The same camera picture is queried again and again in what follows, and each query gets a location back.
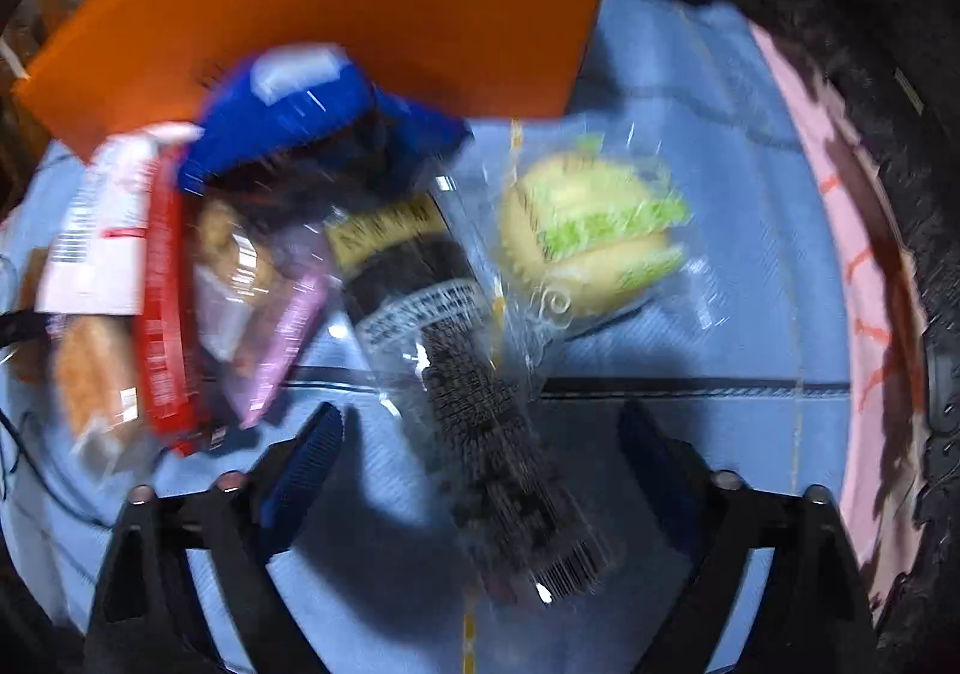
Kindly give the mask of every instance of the blue cloth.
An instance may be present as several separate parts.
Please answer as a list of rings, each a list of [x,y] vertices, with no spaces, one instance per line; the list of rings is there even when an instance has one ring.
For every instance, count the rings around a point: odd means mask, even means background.
[[[576,600],[576,612],[557,607],[515,625],[482,605],[485,672],[628,671],[680,591],[690,564],[656,530],[617,451],[624,396],[644,399],[710,466],[760,489],[819,482],[839,495],[843,481],[850,371],[840,275],[812,174],[747,22],[728,6],[604,0],[571,110],[629,113],[650,151],[668,160],[696,215],[724,320],[692,332],[655,305],[565,347],[536,424],[584,506],[621,543],[621,565],[600,594]],[[457,165],[462,186],[507,152],[506,125],[473,129]],[[49,241],[78,174],[70,160],[38,174],[11,240],[18,266]],[[321,399],[352,405],[344,453],[301,538],[270,571],[331,670],[381,672],[384,661],[412,674],[457,670],[467,566],[397,423],[364,386],[357,346],[336,337],[343,326],[335,317],[301,358],[278,425],[232,434],[213,454],[167,456],[152,482],[162,495],[203,489],[293,436]],[[24,425],[28,442],[111,519],[125,488],[98,488],[74,465],[65,428],[37,396],[8,381],[2,405],[15,420],[28,406],[38,412]],[[13,454],[6,437],[4,447]],[[107,535],[62,514],[25,470],[2,524],[41,604],[85,627]],[[244,671],[209,559],[193,553],[191,564],[224,659]],[[736,660],[768,567],[766,553],[752,559],[714,667]]]

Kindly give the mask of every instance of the blue gripper pad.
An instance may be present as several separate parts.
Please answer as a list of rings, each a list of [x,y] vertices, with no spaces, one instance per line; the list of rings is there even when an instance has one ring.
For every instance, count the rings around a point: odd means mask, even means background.
[[[257,547],[264,562],[290,548],[333,469],[343,442],[344,419],[340,410],[332,404],[320,404],[296,436],[277,480],[260,500]]]

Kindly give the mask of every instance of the packaged bun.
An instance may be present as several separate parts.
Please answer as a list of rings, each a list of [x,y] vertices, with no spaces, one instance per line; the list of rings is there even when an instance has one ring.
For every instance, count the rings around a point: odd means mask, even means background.
[[[688,219],[682,198],[657,195],[630,165],[559,153],[504,192],[503,263],[528,297],[547,291],[572,317],[600,316],[683,265],[667,232]]]
[[[141,427],[133,340],[117,317],[71,319],[56,350],[54,382],[67,423],[80,442],[94,434],[119,455]]]

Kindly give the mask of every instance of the food package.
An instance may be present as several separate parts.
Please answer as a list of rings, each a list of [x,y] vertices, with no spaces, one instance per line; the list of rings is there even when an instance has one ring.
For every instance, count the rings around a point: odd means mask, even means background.
[[[181,455],[206,449],[218,430],[200,396],[200,353],[194,313],[196,205],[176,188],[184,157],[160,152],[147,192],[142,309],[133,318],[142,404],[152,432]]]
[[[493,315],[464,248],[421,194],[326,227],[381,402],[448,502],[491,595],[552,603],[611,565],[491,362]]]
[[[194,266],[200,343],[243,428],[266,413],[328,300],[323,236],[296,212],[245,227],[224,196],[203,200]]]
[[[266,413],[325,307],[318,228],[334,175],[388,195],[467,135],[462,120],[373,86],[335,46],[274,49],[224,81],[178,182],[195,209],[199,343],[240,425]]]
[[[149,186],[165,146],[195,139],[189,124],[155,125],[100,146],[70,201],[43,270],[37,311],[115,314],[141,310]]]
[[[160,152],[197,134],[193,125],[169,124],[107,139],[42,265],[35,308],[58,315],[55,394],[83,463],[102,478],[145,468],[158,449],[145,426],[131,317],[142,307],[147,196]],[[23,361],[34,363],[23,350]]]
[[[140,413],[139,381],[128,320],[68,319],[56,344],[53,380],[75,451],[91,471],[110,476],[142,466],[151,451]]]
[[[586,124],[531,139],[515,124],[487,200],[496,210],[473,219],[498,265],[508,348],[520,354],[507,363],[525,369],[531,396],[560,343],[652,300],[679,305],[685,329],[719,321],[692,210],[661,158]]]

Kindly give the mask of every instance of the orange tray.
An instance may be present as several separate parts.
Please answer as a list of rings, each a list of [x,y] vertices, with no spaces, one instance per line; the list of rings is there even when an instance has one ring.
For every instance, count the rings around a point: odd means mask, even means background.
[[[600,0],[89,0],[21,102],[81,158],[108,134],[195,119],[240,59],[339,43],[397,93],[466,116],[563,113]]]

